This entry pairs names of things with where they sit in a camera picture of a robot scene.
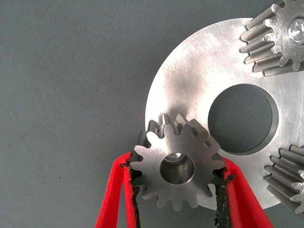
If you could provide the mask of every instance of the steel gear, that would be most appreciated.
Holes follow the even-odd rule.
[[[267,189],[304,219],[304,148],[291,146],[280,155],[271,157],[274,166],[266,167],[271,173],[265,177]]]
[[[157,196],[156,206],[162,208],[168,201],[175,211],[182,202],[195,208],[197,196],[212,197],[208,184],[219,184],[214,170],[225,166],[217,154],[220,145],[196,120],[178,114],[175,122],[163,115],[163,124],[151,120],[147,131],[140,133],[135,146],[131,168],[141,171],[136,185],[143,185],[144,199]]]
[[[277,0],[246,25],[241,48],[266,76],[304,70],[304,0]]]

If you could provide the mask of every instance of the circular hole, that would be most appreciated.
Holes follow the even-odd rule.
[[[263,149],[275,135],[278,110],[264,89],[240,84],[223,91],[213,102],[208,116],[212,137],[221,148],[239,155]]]
[[[288,27],[288,35],[290,39],[297,45],[304,44],[304,34],[302,33],[303,30],[304,30],[303,18],[295,18],[290,22]]]
[[[169,154],[161,163],[161,176],[171,184],[183,184],[194,174],[194,163],[185,154]]]

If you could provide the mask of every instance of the planetary gear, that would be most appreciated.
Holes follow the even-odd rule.
[[[282,203],[304,218],[304,148],[291,146],[280,150],[280,158],[271,157],[274,166],[266,166],[267,189]]]
[[[304,0],[277,0],[246,25],[245,63],[265,76],[304,70]]]
[[[197,196],[212,197],[209,184],[221,183],[213,173],[225,167],[218,155],[220,145],[196,120],[181,114],[174,122],[164,114],[162,125],[151,120],[134,150],[131,168],[142,172],[134,183],[142,185],[144,199],[157,196],[158,208],[168,201],[175,211],[181,210],[183,201],[195,208]]]

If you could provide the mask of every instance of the gray cloth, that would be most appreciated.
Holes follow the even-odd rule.
[[[195,31],[270,3],[0,0],[0,227],[93,227],[165,58]],[[138,202],[143,228],[214,227],[203,207]],[[283,205],[266,212],[278,228],[304,226]]]

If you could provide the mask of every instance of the aluminum plate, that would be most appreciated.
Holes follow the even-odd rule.
[[[162,123],[162,113],[174,118],[178,113],[196,119],[208,130],[208,113],[215,98],[225,89],[250,84],[268,99],[273,121],[267,137],[256,148],[243,153],[220,155],[234,161],[243,171],[262,207],[279,201],[266,189],[264,169],[272,165],[269,157],[278,156],[278,148],[304,144],[304,72],[263,76],[244,64],[247,54],[240,36],[251,19],[222,21],[194,33],[178,45],[162,64],[150,88],[145,123]],[[199,204],[216,209],[216,200],[199,198]]]

